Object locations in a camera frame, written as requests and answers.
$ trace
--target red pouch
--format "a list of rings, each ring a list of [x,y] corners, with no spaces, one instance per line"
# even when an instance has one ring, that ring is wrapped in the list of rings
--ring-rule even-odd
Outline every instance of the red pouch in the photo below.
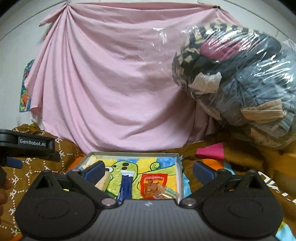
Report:
[[[165,186],[168,175],[164,173],[142,174],[141,177],[141,195],[143,199],[154,199],[158,192],[158,185]]]

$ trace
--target clear plastic bag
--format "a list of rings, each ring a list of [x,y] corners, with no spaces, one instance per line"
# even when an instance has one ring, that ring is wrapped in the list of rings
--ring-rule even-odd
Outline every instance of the clear plastic bag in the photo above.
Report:
[[[186,30],[174,82],[222,126],[283,148],[296,139],[296,54],[272,36],[226,23]]]

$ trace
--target human hand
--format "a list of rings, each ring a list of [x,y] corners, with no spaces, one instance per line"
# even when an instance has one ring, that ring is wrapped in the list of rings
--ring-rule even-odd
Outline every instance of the human hand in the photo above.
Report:
[[[7,200],[8,200],[8,195],[6,191],[9,190],[10,188],[12,188],[12,184],[8,179],[6,179],[2,188],[0,188],[0,217],[4,213],[3,204],[7,203]]]

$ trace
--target wall socket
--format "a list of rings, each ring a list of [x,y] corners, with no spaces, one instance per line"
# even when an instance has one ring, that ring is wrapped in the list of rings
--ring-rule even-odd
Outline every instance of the wall socket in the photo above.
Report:
[[[22,118],[20,116],[17,116],[16,120],[17,120],[17,126],[20,126],[22,123]]]

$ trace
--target pink curtain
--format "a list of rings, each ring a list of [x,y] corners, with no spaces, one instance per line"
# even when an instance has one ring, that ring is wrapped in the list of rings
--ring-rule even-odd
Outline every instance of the pink curtain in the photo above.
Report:
[[[25,82],[45,131],[90,151],[153,151],[202,139],[209,117],[172,80],[186,29],[237,23],[210,5],[65,4]]]

